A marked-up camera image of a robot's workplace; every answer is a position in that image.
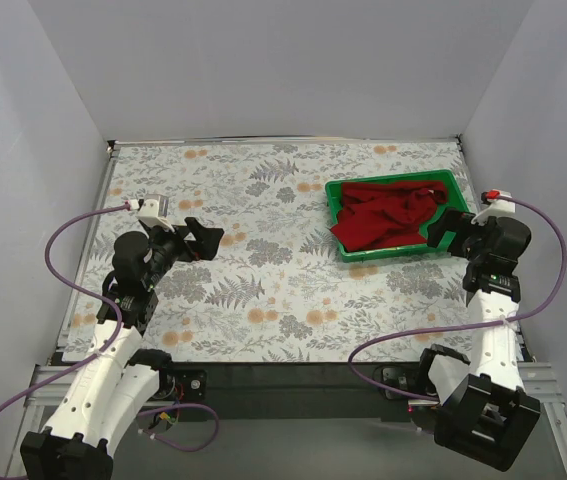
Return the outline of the red t shirt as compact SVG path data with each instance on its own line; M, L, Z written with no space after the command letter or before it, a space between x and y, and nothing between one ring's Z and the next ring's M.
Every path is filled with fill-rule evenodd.
M331 232L349 252L424 244L421 226L447 200L440 181L345 182Z

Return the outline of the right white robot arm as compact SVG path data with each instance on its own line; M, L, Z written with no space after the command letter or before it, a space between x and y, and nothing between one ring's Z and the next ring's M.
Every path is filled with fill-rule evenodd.
M438 344L426 349L415 383L423 395L438 397L433 427L438 445L506 471L541 411L519 374L512 322L521 300L514 270L531 231L507 216L476 219L449 207L429 226L428 245L438 245L447 233L453 236L449 253L467 262L462 287L469 315L480 327L470 355Z

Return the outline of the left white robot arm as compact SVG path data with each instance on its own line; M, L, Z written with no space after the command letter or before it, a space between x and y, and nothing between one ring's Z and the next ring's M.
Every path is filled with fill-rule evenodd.
M193 217L182 225L149 218L140 223L141 230L114 242L85 360L75 364L74 378L42 431L22 440L30 479L108 479L115 451L138 417L175 422L181 410L204 407L205 377L180 374L168 353L141 343L158 305L158 283L177 262L214 259L224 232ZM150 399L161 407L145 409Z

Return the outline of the floral patterned table mat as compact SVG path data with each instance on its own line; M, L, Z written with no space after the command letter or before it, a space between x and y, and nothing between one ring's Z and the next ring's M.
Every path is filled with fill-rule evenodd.
M214 260L178 263L160 282L145 347L179 362L415 361L434 343L468 353L462 260L346 263L330 231L329 181L434 170L475 208L455 141L119 146L81 283L98 291L115 239L139 227L119 204L163 194L173 222L195 217L224 235Z

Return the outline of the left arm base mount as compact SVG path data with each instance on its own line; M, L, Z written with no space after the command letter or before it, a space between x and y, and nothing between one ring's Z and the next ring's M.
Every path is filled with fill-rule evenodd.
M182 403L201 403L206 394L207 372L203 369L183 369L170 367L159 374L159 389L149 398L151 408L161 404L179 405ZM145 429L150 432L167 432L180 420L180 410L173 409L143 417Z

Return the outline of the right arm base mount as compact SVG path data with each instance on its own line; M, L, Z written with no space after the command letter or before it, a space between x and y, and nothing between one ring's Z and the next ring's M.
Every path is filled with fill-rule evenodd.
M418 367L415 364L392 363L378 365L372 372L372 379L397 390L427 397L437 396L434 386L429 380L421 381L419 379ZM382 388L379 389L379 393L387 401L394 403L403 401L406 404L409 420L418 432L434 434L437 420L437 403L408 398Z

